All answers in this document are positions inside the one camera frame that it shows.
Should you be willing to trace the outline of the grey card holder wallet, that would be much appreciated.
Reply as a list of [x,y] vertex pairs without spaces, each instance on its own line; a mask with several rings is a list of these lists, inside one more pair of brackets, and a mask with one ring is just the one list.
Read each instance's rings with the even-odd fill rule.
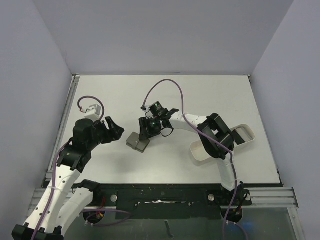
[[148,147],[150,140],[139,140],[139,134],[136,132],[132,132],[131,135],[126,140],[126,145],[132,148],[135,151],[140,153],[144,153],[146,148]]

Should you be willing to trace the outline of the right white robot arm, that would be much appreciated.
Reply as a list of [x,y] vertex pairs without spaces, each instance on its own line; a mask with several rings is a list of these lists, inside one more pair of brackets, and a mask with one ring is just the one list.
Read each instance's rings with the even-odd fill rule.
[[247,125],[229,128],[223,119],[213,113],[200,116],[184,113],[182,110],[164,108],[159,101],[152,105],[141,107],[145,116],[139,118],[139,140],[146,141],[162,134],[165,129],[184,130],[198,134],[204,151],[217,159],[221,177],[223,200],[230,205],[241,198],[238,190],[240,180],[234,165],[235,148],[243,147],[252,142],[255,137]]

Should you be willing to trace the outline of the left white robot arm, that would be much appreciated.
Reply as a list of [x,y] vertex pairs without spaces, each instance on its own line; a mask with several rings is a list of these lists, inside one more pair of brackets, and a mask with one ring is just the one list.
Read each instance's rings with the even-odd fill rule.
[[75,123],[72,137],[55,157],[52,179],[40,201],[24,224],[12,230],[15,240],[62,240],[73,221],[88,205],[100,203],[100,184],[90,180],[80,183],[79,189],[68,199],[69,191],[92,158],[92,151],[100,144],[121,139],[124,128],[111,117],[104,121],[83,118]]

